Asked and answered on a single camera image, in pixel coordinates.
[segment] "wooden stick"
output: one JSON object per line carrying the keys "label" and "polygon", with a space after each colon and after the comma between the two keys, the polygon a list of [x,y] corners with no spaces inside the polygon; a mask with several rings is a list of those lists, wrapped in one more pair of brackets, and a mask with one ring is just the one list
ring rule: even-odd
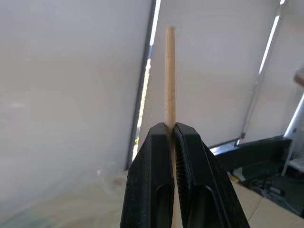
{"label": "wooden stick", "polygon": [[167,29],[167,42],[165,54],[165,125],[168,128],[170,143],[171,143],[171,161],[174,175],[174,203],[172,228],[176,228],[177,207],[179,207],[178,191],[176,182],[176,165],[175,165],[175,150],[174,150],[174,127],[175,120],[175,40],[174,27]]}

